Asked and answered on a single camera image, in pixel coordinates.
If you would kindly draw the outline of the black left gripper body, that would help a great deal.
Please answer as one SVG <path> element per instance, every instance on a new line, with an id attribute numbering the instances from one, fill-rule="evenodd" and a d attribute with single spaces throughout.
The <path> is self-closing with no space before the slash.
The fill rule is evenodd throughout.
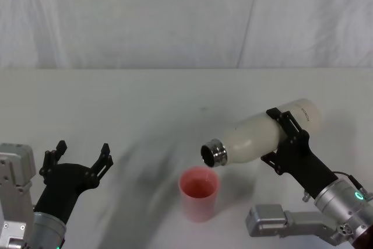
<path id="1" fill-rule="evenodd" d="M 51 215 L 67 224 L 79 196 L 98 187 L 98 176 L 90 168 L 80 164 L 56 164 L 39 171 L 45 188 L 35 212 Z"/>

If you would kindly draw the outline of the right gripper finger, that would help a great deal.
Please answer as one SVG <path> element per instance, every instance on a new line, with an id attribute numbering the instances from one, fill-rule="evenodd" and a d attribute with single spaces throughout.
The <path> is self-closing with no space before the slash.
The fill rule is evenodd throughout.
<path id="1" fill-rule="evenodd" d="M 303 136 L 303 129 L 290 111 L 281 112 L 277 107 L 274 107 L 268 109 L 266 114 L 279 124 L 286 138 L 296 140 Z"/>
<path id="2" fill-rule="evenodd" d="M 270 152 L 268 154 L 261 156 L 261 161 L 265 162 L 276 173 L 280 173 L 280 166 L 277 164 L 276 161 L 276 152 Z"/>

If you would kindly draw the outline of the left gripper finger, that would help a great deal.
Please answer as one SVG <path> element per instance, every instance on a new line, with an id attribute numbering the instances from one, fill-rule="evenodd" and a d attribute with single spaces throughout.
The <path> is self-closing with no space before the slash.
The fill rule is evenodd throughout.
<path id="1" fill-rule="evenodd" d="M 59 141 L 54 150 L 45 151 L 43 165 L 39 171 L 39 174 L 43 178 L 46 178 L 47 174 L 51 172 L 52 167 L 58 164 L 60 158 L 65 154 L 66 150 L 66 142 Z"/>
<path id="2" fill-rule="evenodd" d="M 101 153 L 94 163 L 94 165 L 89 168 L 86 173 L 89 187 L 98 187 L 100 180 L 106 174 L 106 172 L 113 165 L 112 156 L 110 155 L 110 147 L 108 143 L 104 143 L 101 148 Z"/>

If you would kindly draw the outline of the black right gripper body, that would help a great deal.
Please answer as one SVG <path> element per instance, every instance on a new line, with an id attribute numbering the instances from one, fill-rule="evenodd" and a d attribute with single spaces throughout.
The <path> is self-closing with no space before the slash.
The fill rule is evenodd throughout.
<path id="1" fill-rule="evenodd" d="M 315 199 L 338 177 L 309 147 L 309 133 L 299 132 L 294 138 L 283 141 L 276 152 L 277 164 L 282 173 L 289 173 Z"/>

